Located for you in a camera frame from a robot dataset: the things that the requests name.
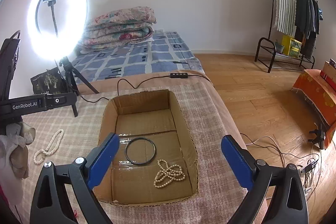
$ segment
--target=striped towel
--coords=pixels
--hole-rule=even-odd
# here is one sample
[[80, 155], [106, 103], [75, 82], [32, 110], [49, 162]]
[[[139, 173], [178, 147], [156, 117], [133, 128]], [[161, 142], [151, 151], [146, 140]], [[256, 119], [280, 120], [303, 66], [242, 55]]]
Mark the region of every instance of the striped towel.
[[293, 35], [296, 0], [274, 0], [274, 28], [286, 35]]

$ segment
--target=floral quilt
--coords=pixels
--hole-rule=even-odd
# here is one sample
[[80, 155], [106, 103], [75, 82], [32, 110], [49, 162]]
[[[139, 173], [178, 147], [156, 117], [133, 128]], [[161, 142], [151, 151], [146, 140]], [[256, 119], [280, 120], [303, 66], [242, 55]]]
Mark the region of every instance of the floral quilt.
[[144, 42], [153, 35], [153, 23], [156, 23], [156, 18], [149, 7], [116, 10], [90, 20], [78, 46], [100, 51]]

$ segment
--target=cardboard box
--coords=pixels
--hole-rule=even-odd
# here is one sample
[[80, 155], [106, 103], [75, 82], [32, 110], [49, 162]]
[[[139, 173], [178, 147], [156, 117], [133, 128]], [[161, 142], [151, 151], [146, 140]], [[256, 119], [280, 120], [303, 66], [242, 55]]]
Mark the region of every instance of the cardboard box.
[[[110, 132], [119, 135], [120, 148], [103, 181], [94, 189], [97, 198], [115, 205], [152, 206], [182, 201], [197, 193], [197, 152], [173, 92], [155, 90], [115, 97], [106, 106], [99, 144]], [[156, 146], [154, 159], [146, 165], [133, 165], [125, 156], [127, 143], [139, 136]], [[153, 151], [151, 143], [137, 140], [129, 145], [128, 156], [144, 162]], [[169, 166], [180, 165], [186, 178], [156, 188], [154, 179], [161, 170], [157, 161], [161, 159]]]
[[330, 65], [328, 61], [324, 63], [322, 71], [334, 82], [336, 82], [336, 69], [332, 65]]
[[336, 83], [322, 70], [320, 72], [320, 76], [336, 91]]

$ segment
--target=screw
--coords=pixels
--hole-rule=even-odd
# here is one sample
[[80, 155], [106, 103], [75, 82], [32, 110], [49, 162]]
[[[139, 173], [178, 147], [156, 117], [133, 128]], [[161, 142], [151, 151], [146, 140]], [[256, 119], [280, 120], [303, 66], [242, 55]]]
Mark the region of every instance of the screw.
[[260, 165], [260, 166], [264, 166], [266, 165], [266, 162], [264, 160], [257, 160], [257, 164]]
[[51, 161], [47, 161], [45, 164], [44, 164], [44, 167], [46, 168], [49, 168], [51, 166]]
[[288, 167], [291, 169], [291, 170], [295, 170], [296, 169], [296, 166], [294, 164], [289, 164]]
[[82, 164], [84, 162], [84, 158], [83, 157], [79, 157], [75, 159], [75, 163], [77, 164]]

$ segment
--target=wooden floor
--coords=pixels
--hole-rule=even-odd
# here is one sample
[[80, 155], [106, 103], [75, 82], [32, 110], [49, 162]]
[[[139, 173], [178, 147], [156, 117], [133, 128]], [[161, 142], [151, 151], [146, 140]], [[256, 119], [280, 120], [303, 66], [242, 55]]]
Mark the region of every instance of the wooden floor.
[[[220, 94], [240, 133], [252, 140], [265, 135], [272, 136], [284, 153], [304, 156], [319, 150], [307, 142], [309, 131], [316, 128], [318, 117], [311, 106], [298, 94], [291, 91], [299, 72], [273, 69], [266, 72], [254, 57], [226, 54], [197, 54], [206, 75]], [[250, 141], [243, 136], [245, 143]], [[264, 138], [259, 145], [271, 145]], [[279, 154], [268, 148], [248, 146], [256, 159], [264, 159], [269, 165], [281, 166]], [[302, 160], [285, 155], [286, 164], [306, 164], [310, 157]], [[320, 174], [320, 161], [315, 170], [313, 187]], [[308, 200], [310, 224], [320, 222], [336, 198], [336, 150], [331, 144], [322, 151], [322, 173], [316, 195]], [[267, 197], [272, 196], [269, 189]]]

